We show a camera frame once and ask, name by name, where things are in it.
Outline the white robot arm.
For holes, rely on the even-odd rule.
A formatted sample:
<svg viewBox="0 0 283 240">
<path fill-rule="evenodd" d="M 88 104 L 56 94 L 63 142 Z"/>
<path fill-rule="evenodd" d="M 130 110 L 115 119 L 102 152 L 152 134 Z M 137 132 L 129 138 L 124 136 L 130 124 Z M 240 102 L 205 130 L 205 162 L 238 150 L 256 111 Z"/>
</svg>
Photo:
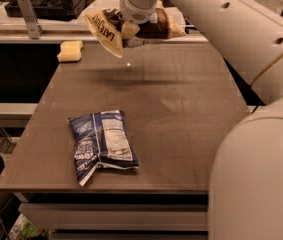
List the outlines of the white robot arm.
<svg viewBox="0 0 283 240">
<path fill-rule="evenodd" d="M 225 137 L 209 184 L 209 240 L 283 240 L 283 18 L 254 0 L 170 0 L 263 101 Z M 121 0 L 145 22 L 157 0 Z"/>
</svg>

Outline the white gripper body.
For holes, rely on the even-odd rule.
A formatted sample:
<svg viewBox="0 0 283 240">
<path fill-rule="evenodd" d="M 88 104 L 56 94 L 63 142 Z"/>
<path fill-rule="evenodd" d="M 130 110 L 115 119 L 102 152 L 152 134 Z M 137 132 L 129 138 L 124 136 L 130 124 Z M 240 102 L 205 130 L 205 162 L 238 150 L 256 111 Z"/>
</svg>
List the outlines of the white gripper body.
<svg viewBox="0 0 283 240">
<path fill-rule="evenodd" d="M 157 0 L 120 0 L 120 10 L 126 21 L 146 23 L 155 12 Z"/>
</svg>

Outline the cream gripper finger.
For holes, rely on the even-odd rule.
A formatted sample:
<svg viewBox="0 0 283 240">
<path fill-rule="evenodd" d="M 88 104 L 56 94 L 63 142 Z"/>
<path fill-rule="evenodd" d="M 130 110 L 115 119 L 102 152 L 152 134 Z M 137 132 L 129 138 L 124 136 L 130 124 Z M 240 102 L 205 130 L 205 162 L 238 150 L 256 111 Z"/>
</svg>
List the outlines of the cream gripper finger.
<svg viewBox="0 0 283 240">
<path fill-rule="evenodd" d="M 124 40 L 129 40 L 133 38 L 140 30 L 138 24 L 124 21 L 121 27 L 121 35 Z"/>
</svg>

